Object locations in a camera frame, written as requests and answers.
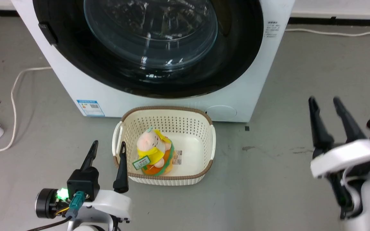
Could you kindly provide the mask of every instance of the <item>plastic laundry basket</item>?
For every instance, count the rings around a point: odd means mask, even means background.
[[[132,165],[138,160],[138,138],[150,127],[172,140],[181,159],[166,175],[144,175]],[[139,183],[177,186],[196,184],[204,178],[215,156],[216,134],[212,120],[203,111],[183,107],[140,107],[126,113],[115,127],[112,154],[117,167],[123,141],[127,146],[129,178]]]

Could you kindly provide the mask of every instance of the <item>teal connector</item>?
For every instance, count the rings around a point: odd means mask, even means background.
[[[83,191],[77,191],[75,196],[72,198],[71,203],[69,203],[69,209],[65,214],[65,217],[72,217],[74,220],[78,215],[79,209],[82,207],[85,201],[85,193]]]

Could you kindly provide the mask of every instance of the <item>white washing machine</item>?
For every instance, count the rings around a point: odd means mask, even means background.
[[[294,0],[12,0],[85,116],[184,106],[248,122]]]

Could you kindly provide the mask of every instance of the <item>paper tag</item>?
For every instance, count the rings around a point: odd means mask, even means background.
[[[173,165],[181,165],[182,164],[182,150],[175,150],[176,155],[172,157],[172,164]]]
[[[141,168],[147,166],[151,160],[149,159],[148,156],[144,156],[141,159],[135,161],[132,163],[132,165],[135,167],[136,170],[140,170]]]

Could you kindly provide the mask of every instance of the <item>floor stain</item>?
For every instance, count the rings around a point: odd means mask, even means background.
[[[301,153],[312,153],[313,150],[311,149],[308,149],[308,150],[305,150],[305,151],[301,151],[301,152],[292,152],[293,154],[301,154]]]
[[[295,150],[295,149],[304,149],[305,147],[296,147],[296,148],[291,148],[289,150]]]
[[[256,148],[255,146],[245,146],[242,148],[242,151],[248,151],[249,149]]]

